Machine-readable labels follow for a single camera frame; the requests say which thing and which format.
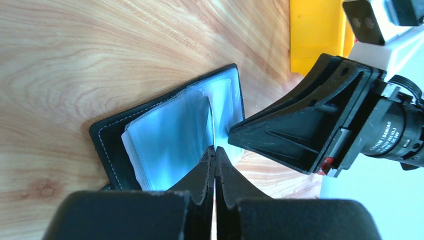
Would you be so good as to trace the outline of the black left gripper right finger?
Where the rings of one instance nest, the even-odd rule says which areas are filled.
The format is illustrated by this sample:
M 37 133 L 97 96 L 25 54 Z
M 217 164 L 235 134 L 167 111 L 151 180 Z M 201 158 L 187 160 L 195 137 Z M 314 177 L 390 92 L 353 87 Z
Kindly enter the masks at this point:
M 342 199 L 274 199 L 215 152 L 219 240 L 379 240 L 367 209 Z

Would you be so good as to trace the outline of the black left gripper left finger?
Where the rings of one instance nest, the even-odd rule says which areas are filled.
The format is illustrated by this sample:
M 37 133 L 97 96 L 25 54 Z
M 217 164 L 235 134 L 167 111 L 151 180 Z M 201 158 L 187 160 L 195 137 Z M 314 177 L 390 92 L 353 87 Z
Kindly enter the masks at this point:
M 45 240 L 208 240 L 215 149 L 166 191 L 77 191 L 59 205 Z

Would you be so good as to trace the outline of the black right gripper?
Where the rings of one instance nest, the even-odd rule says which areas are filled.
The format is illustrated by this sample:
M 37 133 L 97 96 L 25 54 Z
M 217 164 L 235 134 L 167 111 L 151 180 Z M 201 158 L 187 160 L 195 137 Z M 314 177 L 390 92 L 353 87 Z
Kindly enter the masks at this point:
M 303 174 L 338 177 L 359 154 L 388 156 L 403 134 L 400 87 L 323 53 L 288 94 L 234 125 L 228 143 Z

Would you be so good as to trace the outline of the black leather card holder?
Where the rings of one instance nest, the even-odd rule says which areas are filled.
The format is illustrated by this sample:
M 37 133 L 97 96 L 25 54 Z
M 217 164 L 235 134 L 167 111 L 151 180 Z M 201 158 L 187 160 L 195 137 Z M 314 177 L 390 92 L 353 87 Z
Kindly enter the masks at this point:
M 236 164 L 244 150 L 228 143 L 229 131 L 244 119 L 239 71 L 232 63 L 99 120 L 89 135 L 109 179 L 104 189 L 166 191 L 208 147 L 224 148 Z

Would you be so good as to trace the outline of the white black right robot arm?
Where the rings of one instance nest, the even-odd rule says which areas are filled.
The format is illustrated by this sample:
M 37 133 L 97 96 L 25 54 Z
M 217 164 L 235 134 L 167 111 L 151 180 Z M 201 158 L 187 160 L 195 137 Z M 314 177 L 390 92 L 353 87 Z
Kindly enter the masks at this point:
M 234 125 L 228 143 L 303 174 L 336 178 L 363 154 L 424 165 L 424 28 L 385 45 L 321 54 L 285 96 Z

